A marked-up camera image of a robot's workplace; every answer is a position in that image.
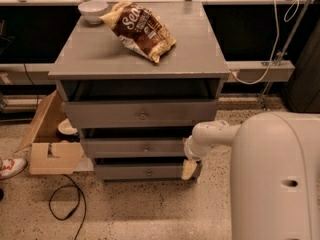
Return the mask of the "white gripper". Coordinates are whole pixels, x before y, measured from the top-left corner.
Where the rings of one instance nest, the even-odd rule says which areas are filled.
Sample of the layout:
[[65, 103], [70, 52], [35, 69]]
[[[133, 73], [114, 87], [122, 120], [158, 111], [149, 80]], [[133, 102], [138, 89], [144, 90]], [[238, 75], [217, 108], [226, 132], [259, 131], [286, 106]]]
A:
[[210, 145], [198, 144], [192, 136], [184, 140], [184, 153], [189, 160], [183, 162], [182, 175], [183, 180], [190, 180], [197, 168], [195, 161], [201, 161], [211, 150]]

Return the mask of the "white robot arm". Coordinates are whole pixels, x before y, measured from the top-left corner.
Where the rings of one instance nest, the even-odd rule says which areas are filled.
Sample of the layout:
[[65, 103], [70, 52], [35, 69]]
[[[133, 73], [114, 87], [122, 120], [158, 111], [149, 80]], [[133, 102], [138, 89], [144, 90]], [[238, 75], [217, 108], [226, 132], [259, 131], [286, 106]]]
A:
[[182, 178], [216, 145], [232, 148], [232, 240], [320, 240], [320, 115], [257, 114], [240, 125], [202, 122], [183, 140]]

